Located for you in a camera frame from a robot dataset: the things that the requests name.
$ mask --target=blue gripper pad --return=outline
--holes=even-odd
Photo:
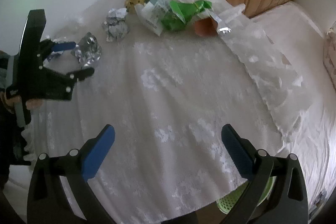
[[[238,169],[239,174],[249,181],[253,180],[254,162],[244,149],[240,142],[241,138],[230,124],[226,124],[222,128],[222,142],[229,152],[233,163]]]
[[[82,160],[82,177],[85,181],[95,177],[100,165],[110,151],[115,140],[113,126],[107,124],[99,135],[92,140],[96,143]]]
[[[52,47],[53,52],[61,52],[61,51],[67,51],[72,50],[76,47],[76,42],[64,42],[64,43],[57,43]]]

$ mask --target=crumpled aluminum foil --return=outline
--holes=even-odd
[[[101,46],[97,38],[88,32],[71,51],[71,54],[77,57],[78,62],[83,66],[90,66],[101,57]]]
[[[127,9],[111,9],[102,23],[102,28],[107,34],[107,42],[116,41],[125,37],[129,33],[128,25],[125,22]]]

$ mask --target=white lace bedspread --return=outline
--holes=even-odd
[[[127,37],[107,43],[100,23],[113,3],[97,2],[80,27],[58,32],[78,41],[91,31],[103,56],[71,102],[48,101],[34,113],[31,149],[65,155],[113,125],[115,143],[89,184],[117,223],[157,223],[243,183],[221,142],[223,125],[271,155],[283,140],[244,64],[219,37],[192,30],[157,37],[129,16]],[[73,63],[63,55],[51,67],[70,71]]]

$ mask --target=green basket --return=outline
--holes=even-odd
[[[266,199],[266,197],[271,192],[276,177],[270,177],[268,179],[267,185],[261,195],[258,206]],[[228,214],[233,206],[236,204],[242,193],[244,192],[247,184],[249,182],[245,182],[243,185],[239,186],[236,190],[232,191],[230,194],[226,195],[223,198],[217,200],[217,207],[225,214]]]

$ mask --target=white bedsheet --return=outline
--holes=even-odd
[[[115,143],[89,184],[117,223],[156,223],[244,181],[221,143],[226,123],[271,155],[283,140],[245,66],[220,38],[193,30],[157,37],[130,15],[127,37],[107,43],[100,23],[112,3],[96,3],[82,26],[58,33],[79,40],[91,31],[103,56],[71,102],[46,102],[34,115],[34,146],[37,154],[65,155],[113,125]],[[51,65],[71,70],[73,61],[65,55]]]
[[[311,206],[323,189],[329,197],[336,183],[336,93],[323,65],[324,35],[293,2],[253,20],[263,26],[314,96],[298,135],[286,140],[283,153],[298,155]]]
[[[104,18],[105,9],[100,8],[110,2],[90,9],[100,10]],[[85,27],[59,34],[80,37],[91,26],[104,49],[101,64],[92,79],[79,83],[72,102],[47,102],[35,113],[30,148],[37,154],[64,155],[95,137],[106,123],[112,124],[116,142],[90,185],[117,222],[173,218],[235,189],[242,179],[219,140],[227,122],[257,149],[274,155],[283,148],[243,64],[217,38],[205,41],[187,31],[157,39],[131,18],[127,39],[108,44],[103,42],[100,20],[85,18],[85,13],[81,20]],[[322,63],[322,34],[294,4],[254,21],[260,22],[316,95],[301,130],[285,140],[281,152],[298,155],[312,203],[322,189],[330,194],[335,184],[335,91]],[[63,56],[54,65],[66,71],[70,63],[73,59]],[[193,66],[197,77],[191,74]],[[126,82],[115,83],[117,77]],[[186,79],[192,88],[183,87]],[[160,158],[153,158],[158,149]],[[189,157],[186,151],[192,151]]]

